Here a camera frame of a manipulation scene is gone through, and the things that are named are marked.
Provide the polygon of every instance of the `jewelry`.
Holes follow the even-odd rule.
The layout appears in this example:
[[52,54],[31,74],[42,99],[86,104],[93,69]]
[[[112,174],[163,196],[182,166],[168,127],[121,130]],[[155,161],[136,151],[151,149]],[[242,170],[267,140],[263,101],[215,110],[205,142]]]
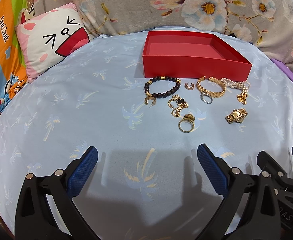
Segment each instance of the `jewelry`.
[[248,115],[248,112],[244,108],[235,109],[232,111],[231,114],[226,116],[226,120],[228,121],[228,123],[233,123],[233,122],[242,123],[244,118],[246,118],[247,115]]
[[[169,80],[169,81],[173,81],[173,82],[176,82],[176,85],[170,91],[167,91],[165,93],[162,93],[162,94],[161,93],[151,94],[150,93],[150,90],[149,90],[149,86],[153,82],[156,82],[157,80]],[[151,106],[155,106],[155,104],[156,104],[156,98],[166,98],[166,97],[169,97],[170,95],[173,95],[180,88],[180,85],[181,85],[181,80],[179,80],[178,78],[164,77],[164,76],[158,76],[158,77],[151,78],[148,82],[145,83],[145,86],[144,86],[144,92],[146,94],[146,98],[144,99],[144,103],[146,105],[148,105],[148,100],[150,100],[151,97],[152,97],[154,100],[153,100],[153,103],[152,103]]]
[[205,77],[201,77],[198,79],[198,82],[197,82],[197,89],[201,92],[201,93],[204,93],[205,95],[209,95],[213,98],[219,98],[219,97],[222,97],[224,95],[224,93],[226,92],[226,85],[219,79],[216,79],[216,78],[209,78],[209,81],[211,82],[214,82],[216,84],[218,84],[221,88],[222,88],[222,92],[211,92],[203,87],[200,86],[200,82],[205,80]]
[[[203,97],[208,97],[208,98],[210,98],[211,99],[211,101],[210,102],[208,102],[208,101],[206,101]],[[201,93],[201,99],[202,99],[202,101],[203,102],[205,102],[205,103],[207,103],[207,104],[211,104],[212,103],[212,101],[213,101],[213,98],[210,96],[210,95],[208,95],[208,94],[205,94],[205,93]]]
[[188,83],[185,83],[184,84],[184,87],[187,89],[187,90],[193,90],[194,89],[194,84],[191,83],[191,87],[188,86],[189,82]]
[[[171,102],[176,100],[177,102],[177,105],[178,107],[174,107],[173,105],[171,105]],[[189,107],[188,103],[186,101],[184,101],[183,98],[179,97],[179,95],[175,95],[173,96],[169,101],[168,101],[168,106],[170,108],[172,108],[172,112],[171,114],[174,116],[174,117],[179,117],[180,116],[180,111],[183,109],[183,108],[187,108]]]
[[[186,114],[186,115],[184,115],[184,118],[182,118],[182,119],[180,120],[180,122],[179,122],[179,129],[180,129],[180,131],[181,131],[181,132],[185,132],[185,133],[192,132],[193,129],[194,129],[194,120],[195,120],[195,118],[194,118],[194,116],[193,116],[192,114]],[[184,131],[184,130],[182,130],[182,128],[181,128],[180,125],[181,125],[181,123],[182,123],[183,121],[187,121],[187,122],[191,123],[191,125],[192,125],[191,130],[189,130],[189,131]]]
[[238,101],[244,105],[246,105],[246,98],[248,97],[248,89],[250,87],[250,83],[247,81],[235,82],[228,78],[222,78],[221,81],[227,86],[231,88],[242,89],[240,95],[237,95]]

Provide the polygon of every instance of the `text paul frank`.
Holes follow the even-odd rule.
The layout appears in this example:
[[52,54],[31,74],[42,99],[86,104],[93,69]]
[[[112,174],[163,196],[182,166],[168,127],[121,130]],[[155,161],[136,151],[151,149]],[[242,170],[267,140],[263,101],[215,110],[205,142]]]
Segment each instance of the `text paul frank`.
[[4,23],[4,15],[0,18],[0,29],[1,29],[1,32],[2,32],[2,37],[3,37],[3,40],[4,40],[4,43],[6,43],[8,41],[8,38],[10,37],[8,34],[7,34],[7,26],[6,24]]

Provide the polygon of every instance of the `white pearl strand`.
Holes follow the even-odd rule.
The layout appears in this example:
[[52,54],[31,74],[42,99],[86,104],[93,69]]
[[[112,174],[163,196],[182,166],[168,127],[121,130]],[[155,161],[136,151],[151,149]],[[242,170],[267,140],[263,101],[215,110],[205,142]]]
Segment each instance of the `white pearl strand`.
[[221,81],[230,88],[237,88],[237,89],[249,89],[250,83],[247,81],[235,82],[228,78],[222,78]]

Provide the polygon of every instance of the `purple object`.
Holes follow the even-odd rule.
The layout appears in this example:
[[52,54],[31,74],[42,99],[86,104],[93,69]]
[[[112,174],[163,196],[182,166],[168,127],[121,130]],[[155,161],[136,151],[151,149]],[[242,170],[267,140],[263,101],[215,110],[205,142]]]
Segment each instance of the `purple object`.
[[286,66],[284,65],[281,61],[278,61],[274,58],[271,59],[271,61],[278,66],[279,69],[282,70],[284,74],[287,75],[288,78],[293,82],[293,72]]

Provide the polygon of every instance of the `black clover charm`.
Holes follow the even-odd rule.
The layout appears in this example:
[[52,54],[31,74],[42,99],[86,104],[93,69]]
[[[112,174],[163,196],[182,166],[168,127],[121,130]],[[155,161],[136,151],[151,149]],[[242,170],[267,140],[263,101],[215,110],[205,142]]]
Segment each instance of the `black clover charm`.
[[178,105],[185,104],[184,98],[177,99]]

